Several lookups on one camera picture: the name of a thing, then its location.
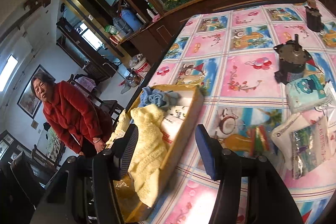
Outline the long yellow towel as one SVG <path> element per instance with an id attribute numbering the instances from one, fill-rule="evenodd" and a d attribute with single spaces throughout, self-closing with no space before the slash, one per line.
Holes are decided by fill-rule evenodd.
<path id="1" fill-rule="evenodd" d="M 164 111 L 151 104 L 132 109 L 130 114 L 138 127 L 138 142 L 128 172 L 139 200 L 153 207 L 159 195 L 160 166 L 167 154 L 160 130 Z"/>

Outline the small blue towel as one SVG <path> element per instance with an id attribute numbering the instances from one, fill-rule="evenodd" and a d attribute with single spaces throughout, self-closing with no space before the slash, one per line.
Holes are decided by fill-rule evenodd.
<path id="1" fill-rule="evenodd" d="M 161 91 L 154 89 L 148 99 L 151 104 L 155 104 L 158 108 L 166 111 L 170 107 L 176 106 L 180 97 L 179 93 L 172 90 Z"/>

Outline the green white snack packet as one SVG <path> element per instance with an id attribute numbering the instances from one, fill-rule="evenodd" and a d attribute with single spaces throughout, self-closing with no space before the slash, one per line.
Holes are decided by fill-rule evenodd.
<path id="1" fill-rule="evenodd" d="M 331 158 L 327 139 L 327 119 L 291 133 L 292 177 L 295 180 L 306 176 Z"/>

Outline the teal cartoon tissue pack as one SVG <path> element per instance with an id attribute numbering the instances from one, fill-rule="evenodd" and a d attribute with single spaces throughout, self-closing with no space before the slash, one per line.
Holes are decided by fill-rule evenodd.
<path id="1" fill-rule="evenodd" d="M 326 101 L 324 86 L 316 75 L 289 82 L 285 86 L 286 101 L 292 113 L 310 110 Z"/>

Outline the white red text bag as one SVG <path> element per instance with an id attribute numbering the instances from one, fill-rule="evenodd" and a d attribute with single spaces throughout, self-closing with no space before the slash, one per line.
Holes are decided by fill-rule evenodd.
<path id="1" fill-rule="evenodd" d="M 166 114 L 163 117 L 162 123 L 160 125 L 160 130 L 162 133 L 162 140 L 166 145 L 167 150 L 173 144 L 175 137 L 183 124 L 183 120 L 176 118 L 170 114 Z"/>

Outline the lemon print tissue pack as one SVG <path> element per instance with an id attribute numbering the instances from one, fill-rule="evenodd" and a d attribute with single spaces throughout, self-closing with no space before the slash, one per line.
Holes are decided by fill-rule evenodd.
<path id="1" fill-rule="evenodd" d="M 178 118 L 180 120 L 184 120 L 187 116 L 187 113 L 189 111 L 189 106 L 171 106 L 167 113 L 171 116 L 174 116 L 175 118 Z"/>

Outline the large blue towel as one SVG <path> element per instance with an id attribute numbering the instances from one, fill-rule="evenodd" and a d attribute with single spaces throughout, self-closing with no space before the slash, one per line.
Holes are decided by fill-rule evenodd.
<path id="1" fill-rule="evenodd" d="M 162 107 L 165 104 L 164 94 L 158 89 L 146 86 L 142 89 L 142 93 L 140 94 L 138 107 L 145 107 L 151 104 Z"/>

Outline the wooden chair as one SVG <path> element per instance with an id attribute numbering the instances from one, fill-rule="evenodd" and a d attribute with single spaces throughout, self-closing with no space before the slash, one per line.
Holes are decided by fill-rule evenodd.
<path id="1" fill-rule="evenodd" d="M 83 74 L 71 74 L 68 80 L 70 84 L 78 88 L 89 100 L 103 109 L 111 116 L 114 127 L 124 108 L 116 100 L 102 100 L 98 97 L 96 82 Z"/>

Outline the person in red jacket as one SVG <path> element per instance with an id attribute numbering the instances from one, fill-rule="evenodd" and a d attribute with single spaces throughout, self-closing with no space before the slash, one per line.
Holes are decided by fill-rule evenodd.
<path id="1" fill-rule="evenodd" d="M 77 87 L 56 83 L 47 73 L 31 79 L 31 90 L 43 102 L 43 114 L 59 139 L 78 155 L 92 158 L 112 135 L 112 118 Z"/>

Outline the rainbow striped packet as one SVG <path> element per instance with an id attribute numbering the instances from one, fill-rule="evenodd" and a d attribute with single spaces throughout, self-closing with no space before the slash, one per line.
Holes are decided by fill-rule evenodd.
<path id="1" fill-rule="evenodd" d="M 249 156 L 261 155 L 263 152 L 270 151 L 270 145 L 264 125 L 252 126 L 247 130 L 247 135 L 251 139 L 251 150 Z"/>

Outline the yellow cardboard box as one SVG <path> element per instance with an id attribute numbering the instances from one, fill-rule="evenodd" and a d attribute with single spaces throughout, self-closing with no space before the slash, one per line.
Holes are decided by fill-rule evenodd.
<path id="1" fill-rule="evenodd" d="M 190 101 L 190 109 L 172 143 L 167 143 L 159 128 L 163 111 L 154 106 L 140 107 L 136 98 L 124 116 L 135 115 L 138 141 L 127 173 L 114 180 L 114 187 L 123 221 L 144 221 L 173 174 L 183 150 L 195 128 L 204 97 L 198 87 L 158 85 L 157 89 L 173 91 Z"/>

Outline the metal kettle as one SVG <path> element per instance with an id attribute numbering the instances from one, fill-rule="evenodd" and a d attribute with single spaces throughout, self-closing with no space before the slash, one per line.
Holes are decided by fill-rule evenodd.
<path id="1" fill-rule="evenodd" d="M 130 73 L 128 76 L 126 76 L 126 83 L 131 88 L 135 88 L 141 83 L 142 78 L 139 77 L 137 74 Z"/>

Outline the white plastic bucket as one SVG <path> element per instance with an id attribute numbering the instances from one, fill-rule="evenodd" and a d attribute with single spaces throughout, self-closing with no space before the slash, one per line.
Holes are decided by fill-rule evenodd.
<path id="1" fill-rule="evenodd" d="M 142 53 L 133 56 L 129 61 L 129 66 L 135 73 L 139 75 L 139 77 L 143 79 L 151 69 L 151 65 L 148 63 L 146 57 Z"/>

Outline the colourful cartoon tablecloth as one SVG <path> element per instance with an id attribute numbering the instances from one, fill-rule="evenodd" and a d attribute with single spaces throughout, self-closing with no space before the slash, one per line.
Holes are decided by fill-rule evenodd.
<path id="1" fill-rule="evenodd" d="M 247 130 L 264 125 L 267 137 L 291 115 L 285 85 L 278 84 L 278 54 L 274 47 L 298 34 L 299 43 L 313 57 L 322 81 L 335 88 L 335 48 L 325 35 L 306 25 L 306 2 L 252 6 L 195 14 L 188 19 L 174 44 L 153 73 L 149 86 L 198 86 L 204 104 L 197 124 L 219 137 L 240 156 L 249 156 Z M 304 223 L 314 223 L 335 191 L 335 155 L 306 176 L 294 180 L 281 152 L 269 142 L 267 158 L 288 187 Z M 219 182 L 206 175 L 194 133 L 147 223 L 207 223 Z"/>

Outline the large black electric motor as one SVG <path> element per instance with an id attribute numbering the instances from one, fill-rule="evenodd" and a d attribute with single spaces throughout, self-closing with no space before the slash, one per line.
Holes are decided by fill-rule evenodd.
<path id="1" fill-rule="evenodd" d="M 306 63 L 312 59 L 311 54 L 302 48 L 298 41 L 298 34 L 294 39 L 285 44 L 275 46 L 274 51 L 278 54 L 279 67 L 274 73 L 277 83 L 287 84 L 304 75 Z"/>

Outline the blue thermos jug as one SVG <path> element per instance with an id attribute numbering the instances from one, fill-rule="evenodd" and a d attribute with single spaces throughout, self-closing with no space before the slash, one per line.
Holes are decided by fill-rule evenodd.
<path id="1" fill-rule="evenodd" d="M 121 18 L 130 26 L 133 31 L 137 31 L 142 27 L 142 22 L 134 13 L 128 9 L 122 9 Z"/>

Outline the ceiling tube light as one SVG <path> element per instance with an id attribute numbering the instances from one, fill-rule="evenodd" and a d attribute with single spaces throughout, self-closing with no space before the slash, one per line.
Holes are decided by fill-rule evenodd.
<path id="1" fill-rule="evenodd" d="M 5 86 L 15 67 L 17 66 L 17 63 L 18 61 L 13 55 L 10 55 L 7 59 L 6 65 L 4 66 L 0 74 L 0 92 L 3 92 L 3 90 L 5 89 Z"/>

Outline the framed wall picture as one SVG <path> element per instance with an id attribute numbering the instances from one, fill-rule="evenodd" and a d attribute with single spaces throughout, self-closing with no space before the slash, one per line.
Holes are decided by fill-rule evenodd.
<path id="1" fill-rule="evenodd" d="M 48 71 L 44 69 L 44 67 L 38 65 L 32 76 L 30 77 L 25 89 L 21 92 L 21 95 L 17 102 L 17 105 L 20 107 L 20 109 L 23 110 L 30 118 L 34 118 L 36 116 L 36 113 L 41 105 L 41 101 L 31 91 L 31 80 L 33 79 L 33 76 L 35 74 L 41 72 L 50 75 Z"/>

